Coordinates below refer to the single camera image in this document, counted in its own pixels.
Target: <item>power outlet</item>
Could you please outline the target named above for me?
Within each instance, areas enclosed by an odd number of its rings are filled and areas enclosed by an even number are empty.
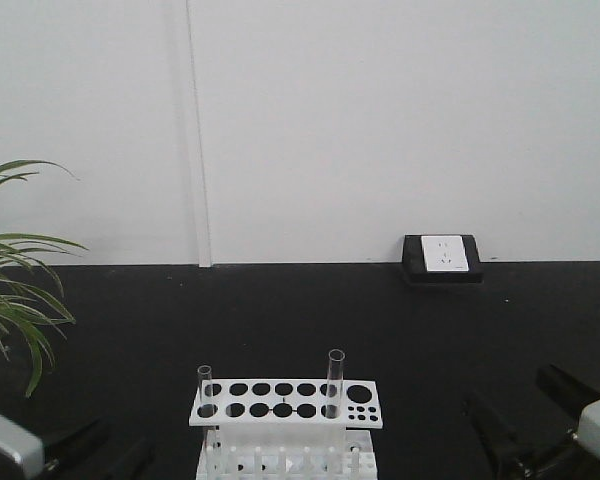
[[[469,262],[460,235],[423,235],[422,253],[428,272],[468,272]]]
[[[411,285],[482,283],[473,235],[406,235],[402,269]]]

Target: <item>black table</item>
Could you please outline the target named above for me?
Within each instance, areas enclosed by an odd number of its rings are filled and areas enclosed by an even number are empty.
[[[66,341],[50,333],[58,367],[30,400],[26,350],[0,358],[0,413],[36,433],[111,419],[112,439],[62,478],[88,479],[144,435],[157,443],[144,478],[193,479],[204,363],[217,378],[322,378],[342,348],[345,377],[378,385],[381,480],[491,478],[462,415],[468,390],[548,444],[572,422],[534,386],[536,368],[600,384],[600,262],[486,264],[483,285],[445,290],[407,288],[395,264],[57,270],[78,325]]]

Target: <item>glass test tube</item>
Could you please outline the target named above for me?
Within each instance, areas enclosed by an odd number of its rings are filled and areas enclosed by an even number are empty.
[[[358,480],[360,476],[360,449],[354,447],[351,451],[351,480]]]
[[[325,392],[324,408],[324,416],[327,418],[337,418],[340,415],[343,373],[344,352],[334,348],[329,351],[329,370],[327,371],[327,391]]]
[[[213,403],[213,377],[211,376],[211,367],[209,365],[200,365],[198,367],[198,392],[200,397],[199,415],[202,418],[210,418],[216,413],[218,408]],[[216,426],[209,425],[202,429],[204,436],[205,452],[216,447]]]

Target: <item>test tube rack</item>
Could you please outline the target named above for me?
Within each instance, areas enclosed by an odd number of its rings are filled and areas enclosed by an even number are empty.
[[[203,427],[196,480],[377,479],[373,381],[209,376],[189,424]]]

